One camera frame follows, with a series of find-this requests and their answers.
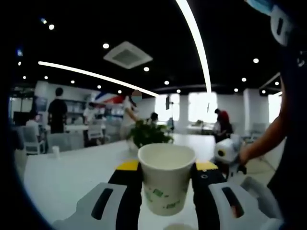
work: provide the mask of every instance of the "air conditioning vent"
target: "air conditioning vent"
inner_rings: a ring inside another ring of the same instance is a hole
[[[151,61],[153,58],[130,42],[123,42],[113,48],[104,56],[104,60],[110,61],[125,69],[131,69]]]

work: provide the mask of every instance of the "white table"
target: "white table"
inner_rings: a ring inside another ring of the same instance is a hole
[[[194,149],[201,161],[213,157],[212,136],[174,134],[175,144]],[[135,159],[125,141],[61,153],[29,156],[24,173],[24,185],[39,212],[49,223],[71,216],[77,202],[100,182],[108,182],[115,168],[122,162]],[[197,229],[191,184],[184,209],[171,217],[160,217],[150,212],[143,200],[140,230],[162,230],[172,224],[186,224]]]
[[[106,126],[105,125],[101,125],[101,129],[105,129]],[[46,131],[50,131],[50,126],[46,125],[45,126]],[[84,130],[88,130],[88,125],[66,125],[65,126],[65,131],[84,131]]]

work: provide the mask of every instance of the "small cup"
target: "small cup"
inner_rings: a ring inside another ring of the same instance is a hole
[[[52,152],[54,153],[54,155],[56,156],[56,158],[60,158],[59,155],[59,146],[52,146]]]
[[[148,208],[159,216],[180,212],[187,196],[194,151],[173,144],[149,144],[138,152]]]

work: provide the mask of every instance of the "potted plant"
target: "potted plant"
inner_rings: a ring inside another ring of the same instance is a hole
[[[133,141],[138,149],[152,143],[170,143],[173,141],[173,138],[168,135],[167,131],[168,128],[165,125],[156,125],[140,120],[131,129],[128,141]]]

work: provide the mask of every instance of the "ceiling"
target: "ceiling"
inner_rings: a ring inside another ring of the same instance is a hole
[[[15,80],[34,85],[48,76],[51,83],[131,93],[123,86],[91,76],[39,66],[51,62],[112,77],[141,88],[170,93],[204,91],[205,81],[198,52],[186,20],[175,0],[82,2],[65,5],[47,2],[36,12],[22,15],[16,29]],[[213,91],[239,93],[259,88],[279,71],[278,44],[269,17],[244,1],[188,0],[204,44]],[[153,60],[124,69],[103,60],[109,50],[129,41]],[[103,43],[110,45],[103,49]],[[147,66],[149,72],[143,71]],[[274,82],[270,88],[279,89]]]

